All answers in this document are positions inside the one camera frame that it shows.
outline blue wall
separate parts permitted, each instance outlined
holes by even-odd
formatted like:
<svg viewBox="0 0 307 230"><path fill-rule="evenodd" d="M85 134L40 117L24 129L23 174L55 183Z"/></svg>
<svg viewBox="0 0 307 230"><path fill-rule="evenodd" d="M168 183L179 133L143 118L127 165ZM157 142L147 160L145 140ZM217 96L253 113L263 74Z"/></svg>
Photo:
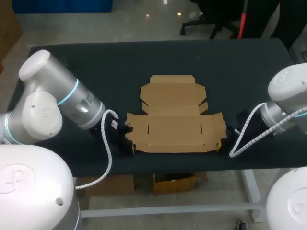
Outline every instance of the blue wall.
<svg viewBox="0 0 307 230"><path fill-rule="evenodd" d="M15 13L111 12L113 0L12 0Z"/></svg>

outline white cable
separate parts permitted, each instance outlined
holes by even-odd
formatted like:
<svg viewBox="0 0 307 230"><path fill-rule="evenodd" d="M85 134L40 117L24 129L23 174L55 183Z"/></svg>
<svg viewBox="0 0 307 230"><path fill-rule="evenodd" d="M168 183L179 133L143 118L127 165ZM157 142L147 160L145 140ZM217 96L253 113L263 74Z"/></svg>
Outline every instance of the white cable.
<svg viewBox="0 0 307 230"><path fill-rule="evenodd" d="M291 113L290 115L286 116L283 120L281 120L280 122L276 123L275 125L273 125L271 128L269 128L268 130L264 131L263 133L261 133L259 136L255 137L254 139L252 139L249 143L247 143L246 145L244 145L242 148L240 148L238 151L235 151L238 147L238 145L240 144L240 141L242 140L242 137L245 133L246 127L248 126L252 116L255 114L255 112L263 105L264 103L261 103L259 105L257 105L253 111L250 113L250 115L248 116L248 119L246 120L243 129L240 133L240 136L238 138L238 140L236 141L236 144L234 145L234 147L232 148L232 150L229 153L230 157L236 157L237 155L239 155L240 153L242 153L243 151L245 151L247 148L249 148L250 146L252 146L253 144L255 144L257 141L261 140L262 138L264 138L265 136L269 135L271 132L273 132L274 130L276 130L278 127L282 126L285 122L291 120L293 117L301 115L302 113L307 112L307 107L301 108L299 110L296 110L295 112Z"/></svg>
<svg viewBox="0 0 307 230"><path fill-rule="evenodd" d="M234 155L234 154L236 153L235 150L238 148L238 145L240 144L240 142L241 142L241 140L242 140L242 138L243 138L243 135L244 135L244 133L245 133L245 130L246 130L246 128L247 128L247 126L248 126L248 124L249 124L251 118L253 117L253 115L255 114L255 112L256 112L262 105L264 105L264 104L265 104L265 103L260 103L259 105L257 105L257 106L250 112L250 114L249 114L249 116L248 116L248 118L247 118L245 124L243 125L242 131L241 131L241 133L240 133L238 139L236 140L236 143L235 143L234 147L232 148L232 150L231 150L230 153L229 153L229 156L230 156L230 157L235 157L235 156L236 156L236 155Z"/></svg>
<svg viewBox="0 0 307 230"><path fill-rule="evenodd" d="M106 140L106 132L105 132L105 120L106 120L106 115L107 114L112 114L116 119L118 119L118 116L117 114L113 111L113 110L110 110L110 109L107 109L104 114L102 115L102 118L101 118L101 136L102 136L102 139L104 141L104 144L105 144L105 148L106 148L106 152L107 152L107 156L108 156L108 165L107 165L107 168L106 168L106 171L105 173L99 177L97 180L91 182L91 183L88 183L88 184L85 184L85 185L80 185L80 186L77 186L76 189L83 189L83 188L88 188L90 186L93 186L99 182L101 182L110 172L111 170L111 166L112 166L112 155L111 155L111 150L110 150L110 147L107 143L107 140Z"/></svg>

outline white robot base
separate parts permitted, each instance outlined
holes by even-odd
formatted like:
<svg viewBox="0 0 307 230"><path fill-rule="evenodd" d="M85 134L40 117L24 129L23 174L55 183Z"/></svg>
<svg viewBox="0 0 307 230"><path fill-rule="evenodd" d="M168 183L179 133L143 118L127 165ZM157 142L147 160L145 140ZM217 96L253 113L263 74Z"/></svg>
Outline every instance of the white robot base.
<svg viewBox="0 0 307 230"><path fill-rule="evenodd" d="M74 180L60 156L38 146L1 145L0 159L0 229L80 229Z"/></svg>

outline red object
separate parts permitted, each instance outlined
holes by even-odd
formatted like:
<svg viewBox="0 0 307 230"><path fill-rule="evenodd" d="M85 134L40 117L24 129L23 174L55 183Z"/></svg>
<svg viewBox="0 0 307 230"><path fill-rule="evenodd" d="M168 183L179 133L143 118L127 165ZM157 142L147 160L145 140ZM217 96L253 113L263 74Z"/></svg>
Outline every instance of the red object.
<svg viewBox="0 0 307 230"><path fill-rule="evenodd" d="M242 38L243 29L244 29L244 24L245 24L245 18L246 18L246 13L242 13L242 15L241 15L241 21L240 21L240 30L239 30L238 39L241 39L241 38Z"/></svg>

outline chair leg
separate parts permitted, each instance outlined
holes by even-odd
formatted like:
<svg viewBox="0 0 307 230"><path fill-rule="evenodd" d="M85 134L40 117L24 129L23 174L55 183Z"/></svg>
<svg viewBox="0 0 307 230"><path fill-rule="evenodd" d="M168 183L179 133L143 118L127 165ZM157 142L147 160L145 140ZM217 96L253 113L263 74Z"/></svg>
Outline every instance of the chair leg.
<svg viewBox="0 0 307 230"><path fill-rule="evenodd" d="M228 30L230 30L231 32L234 32L234 33L236 33L239 29L235 26L235 25L233 25L231 22L227 22L227 21L225 21L225 22L223 22L223 26L225 27L225 28L227 28Z"/></svg>
<svg viewBox="0 0 307 230"><path fill-rule="evenodd" d="M198 20L194 20L191 22L187 22L187 23L183 23L180 29L180 35L186 35L186 26L191 26L191 25L204 25L206 24L206 20L205 18L203 19L198 19Z"/></svg>
<svg viewBox="0 0 307 230"><path fill-rule="evenodd" d="M215 27L214 27L214 29L213 29L209 39L214 39L216 34L217 34L217 32L221 31L221 29L222 29L222 27L220 25L215 25Z"/></svg>

